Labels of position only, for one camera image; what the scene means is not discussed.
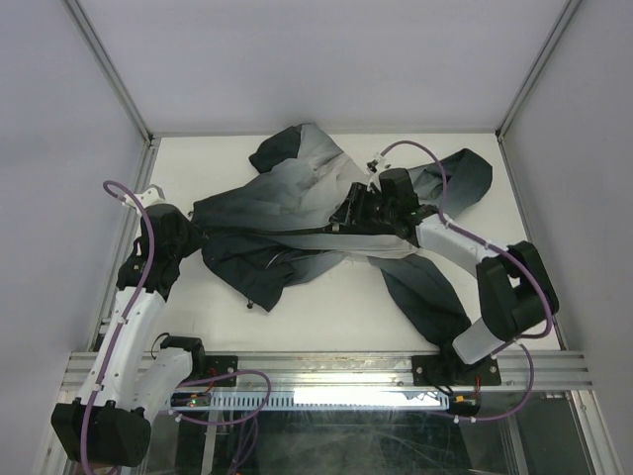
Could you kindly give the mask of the dark grey zip jacket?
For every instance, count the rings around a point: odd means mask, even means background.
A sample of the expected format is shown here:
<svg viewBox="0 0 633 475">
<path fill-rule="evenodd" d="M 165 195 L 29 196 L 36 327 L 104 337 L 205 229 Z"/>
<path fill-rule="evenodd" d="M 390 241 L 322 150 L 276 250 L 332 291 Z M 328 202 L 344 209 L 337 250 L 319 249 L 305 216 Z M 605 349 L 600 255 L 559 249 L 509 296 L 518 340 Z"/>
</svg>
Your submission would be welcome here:
<svg viewBox="0 0 633 475">
<path fill-rule="evenodd" d="M 368 175 L 318 126 L 279 132 L 249 161 L 256 176 L 197 201 L 192 222 L 205 235 L 207 267 L 250 302 L 271 310 L 285 288 L 364 256 L 427 341 L 443 347 L 470 327 L 453 286 L 400 226 L 349 215 L 350 197 Z"/>
</svg>

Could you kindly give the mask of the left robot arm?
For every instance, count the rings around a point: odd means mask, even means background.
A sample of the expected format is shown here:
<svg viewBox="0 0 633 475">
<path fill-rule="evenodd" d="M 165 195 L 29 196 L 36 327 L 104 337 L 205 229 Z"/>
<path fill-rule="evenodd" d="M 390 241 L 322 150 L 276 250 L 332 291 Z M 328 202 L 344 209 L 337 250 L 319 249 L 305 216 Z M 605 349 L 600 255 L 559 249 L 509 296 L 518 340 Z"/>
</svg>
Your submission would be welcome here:
<svg viewBox="0 0 633 475">
<path fill-rule="evenodd" d="M 199 383 L 207 373 L 201 340 L 187 336 L 172 337 L 147 370 L 138 370 L 181 261 L 203 243 L 175 206 L 154 204 L 145 212 L 141 235 L 119 270 L 112 319 L 92 368 L 73 401 L 56 404 L 51 415 L 64 451 L 78 463 L 138 466 L 176 387 Z"/>
</svg>

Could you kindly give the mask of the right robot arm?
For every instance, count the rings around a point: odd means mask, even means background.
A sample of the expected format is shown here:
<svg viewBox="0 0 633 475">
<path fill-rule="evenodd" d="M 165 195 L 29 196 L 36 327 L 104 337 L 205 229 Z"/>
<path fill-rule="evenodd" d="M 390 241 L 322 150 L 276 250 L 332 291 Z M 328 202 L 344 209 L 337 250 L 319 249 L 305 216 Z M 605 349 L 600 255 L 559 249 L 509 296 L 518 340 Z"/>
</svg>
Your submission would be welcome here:
<svg viewBox="0 0 633 475">
<path fill-rule="evenodd" d="M 535 245 L 502 246 L 459 227 L 439 207 L 419 202 L 403 168 L 382 172 L 376 185 L 352 184 L 329 221 L 336 232 L 395 235 L 476 279 L 481 316 L 455 336 L 453 352 L 442 359 L 443 374 L 454 383 L 469 380 L 480 360 L 530 337 L 540 323 L 545 328 L 535 338 L 553 329 L 558 297 Z"/>
</svg>

